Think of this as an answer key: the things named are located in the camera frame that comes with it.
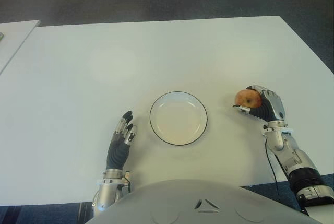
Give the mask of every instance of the white plate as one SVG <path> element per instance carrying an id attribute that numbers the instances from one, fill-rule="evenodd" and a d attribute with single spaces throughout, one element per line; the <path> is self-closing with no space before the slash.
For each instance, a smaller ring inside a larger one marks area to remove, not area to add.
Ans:
<path id="1" fill-rule="evenodd" d="M 155 134 L 172 145 L 187 145 L 197 140 L 207 126 L 203 104 L 186 92 L 169 92 L 159 97 L 150 112 Z"/>

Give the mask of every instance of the black cable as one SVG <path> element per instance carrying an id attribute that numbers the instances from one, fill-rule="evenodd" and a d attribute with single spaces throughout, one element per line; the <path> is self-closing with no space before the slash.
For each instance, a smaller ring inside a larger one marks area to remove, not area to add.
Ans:
<path id="1" fill-rule="evenodd" d="M 269 156 L 268 156 L 268 151 L 267 151 L 267 139 L 266 139 L 266 142 L 265 142 L 265 150 L 266 150 L 266 155 L 267 155 L 267 159 L 268 159 L 270 168 L 271 168 L 271 170 L 272 170 L 273 177 L 274 177 L 274 179 L 275 179 L 275 185 L 276 185 L 276 191 L 277 191 L 278 201 L 281 202 L 281 199 L 280 199 L 280 193 L 279 193 L 279 191 L 278 191 L 278 183 L 277 183 L 276 175 L 275 175 L 275 172 L 274 172 L 274 170 L 273 170 L 273 168 L 272 168 L 272 165 L 271 165 L 271 162 L 270 162 L 270 159 L 269 159 Z"/>
<path id="2" fill-rule="evenodd" d="M 125 177 L 124 177 L 124 179 L 126 179 L 126 181 L 128 183 L 127 189 L 129 191 L 129 193 L 131 193 L 131 182 L 127 178 L 125 178 Z"/>

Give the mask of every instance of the white desk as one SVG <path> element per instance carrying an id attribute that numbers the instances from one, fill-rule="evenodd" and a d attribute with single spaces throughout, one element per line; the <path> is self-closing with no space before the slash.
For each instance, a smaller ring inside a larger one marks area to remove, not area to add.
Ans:
<path id="1" fill-rule="evenodd" d="M 0 74 L 38 24 L 38 20 L 0 24 L 0 32 L 5 35 L 0 40 Z"/>
<path id="2" fill-rule="evenodd" d="M 281 96 L 300 148 L 321 174 L 333 173 L 333 82 L 277 16 L 35 28 L 0 77 L 0 205 L 91 201 L 129 109 L 139 132 L 125 169 L 135 187 L 180 178 L 272 182 L 263 122 L 231 107 L 252 84 Z M 155 99 L 175 90 L 208 113 L 202 137 L 181 147 L 149 124 Z"/>

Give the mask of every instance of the apple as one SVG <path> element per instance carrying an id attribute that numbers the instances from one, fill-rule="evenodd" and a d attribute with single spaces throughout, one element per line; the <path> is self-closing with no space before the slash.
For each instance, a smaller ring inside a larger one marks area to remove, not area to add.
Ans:
<path id="1" fill-rule="evenodd" d="M 262 104 L 262 99 L 257 91 L 246 89 L 236 94 L 234 103 L 248 108 L 259 108 Z"/>

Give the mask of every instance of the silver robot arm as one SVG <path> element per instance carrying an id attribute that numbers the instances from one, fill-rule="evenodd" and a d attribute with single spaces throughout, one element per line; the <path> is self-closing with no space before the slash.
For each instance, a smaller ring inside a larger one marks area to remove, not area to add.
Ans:
<path id="1" fill-rule="evenodd" d="M 99 181 L 99 190 L 92 203 L 94 216 L 122 198 L 123 187 L 127 186 L 130 192 L 129 172 L 123 174 L 123 165 L 137 133 L 137 127 L 129 124 L 132 118 L 132 111 L 125 113 L 113 134 L 106 160 L 106 170 L 103 173 L 103 179 Z"/>
<path id="2" fill-rule="evenodd" d="M 292 137 L 293 131 L 287 128 L 284 122 L 285 111 L 281 98 L 261 86 L 250 86 L 247 89 L 259 92 L 262 98 L 261 107 L 234 107 L 267 122 L 263 135 L 267 137 L 267 145 L 275 154 L 303 212 L 306 207 L 333 204 L 333 189 L 323 181 L 309 156 L 299 149 Z"/>

